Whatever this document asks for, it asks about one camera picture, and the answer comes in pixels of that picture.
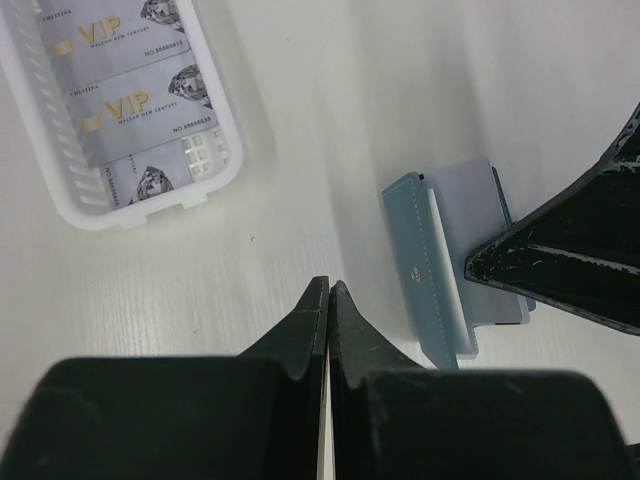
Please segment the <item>blue leather card holder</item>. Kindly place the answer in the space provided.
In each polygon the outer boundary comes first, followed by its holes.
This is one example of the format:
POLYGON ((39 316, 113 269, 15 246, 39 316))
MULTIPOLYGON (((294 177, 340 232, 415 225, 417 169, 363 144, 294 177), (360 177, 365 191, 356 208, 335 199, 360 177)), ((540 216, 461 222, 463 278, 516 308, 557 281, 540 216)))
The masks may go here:
POLYGON ((513 223, 487 159, 409 172, 383 190, 382 202, 408 311, 436 368, 475 358, 478 327, 528 323, 534 300, 464 277, 471 251, 513 223))

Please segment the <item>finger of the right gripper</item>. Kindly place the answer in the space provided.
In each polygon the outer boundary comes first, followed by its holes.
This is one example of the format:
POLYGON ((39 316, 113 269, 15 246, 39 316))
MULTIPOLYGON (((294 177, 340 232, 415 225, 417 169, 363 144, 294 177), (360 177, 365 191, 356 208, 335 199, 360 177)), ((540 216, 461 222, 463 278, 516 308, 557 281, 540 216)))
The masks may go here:
POLYGON ((639 332, 639 114, 598 162, 467 261, 466 277, 639 332))

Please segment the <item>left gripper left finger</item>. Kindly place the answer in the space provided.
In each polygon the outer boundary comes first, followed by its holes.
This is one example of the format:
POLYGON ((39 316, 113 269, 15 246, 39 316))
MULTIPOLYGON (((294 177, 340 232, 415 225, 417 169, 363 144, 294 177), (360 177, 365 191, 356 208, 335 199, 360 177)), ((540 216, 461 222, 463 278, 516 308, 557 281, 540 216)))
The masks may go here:
POLYGON ((5 479, 315 479, 329 283, 235 356, 78 357, 37 383, 5 479))

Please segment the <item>silver VIP card top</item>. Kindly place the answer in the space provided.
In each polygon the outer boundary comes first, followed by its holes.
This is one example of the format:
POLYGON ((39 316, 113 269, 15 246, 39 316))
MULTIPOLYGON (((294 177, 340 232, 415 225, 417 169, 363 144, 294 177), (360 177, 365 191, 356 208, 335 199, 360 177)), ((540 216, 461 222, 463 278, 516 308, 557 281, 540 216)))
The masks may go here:
POLYGON ((467 261, 511 225, 497 170, 486 158, 440 166, 428 175, 435 193, 464 318, 471 327, 522 325, 530 311, 522 296, 466 277, 467 261))

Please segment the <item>white plastic basket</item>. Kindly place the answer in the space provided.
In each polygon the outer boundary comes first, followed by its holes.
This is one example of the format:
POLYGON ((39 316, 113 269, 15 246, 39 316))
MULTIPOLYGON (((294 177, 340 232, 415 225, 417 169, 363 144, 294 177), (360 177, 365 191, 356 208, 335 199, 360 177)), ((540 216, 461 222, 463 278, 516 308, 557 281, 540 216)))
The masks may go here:
POLYGON ((241 169, 191 1, 5 1, 1 62, 53 203, 77 228, 204 203, 241 169))

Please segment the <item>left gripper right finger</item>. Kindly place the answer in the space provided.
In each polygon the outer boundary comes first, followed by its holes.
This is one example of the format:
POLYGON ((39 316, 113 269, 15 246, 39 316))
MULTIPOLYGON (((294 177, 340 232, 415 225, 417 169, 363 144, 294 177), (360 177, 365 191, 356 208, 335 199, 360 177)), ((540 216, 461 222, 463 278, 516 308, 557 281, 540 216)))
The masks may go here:
POLYGON ((571 371, 427 369, 329 298, 334 468, 340 479, 635 479, 596 385, 571 371))

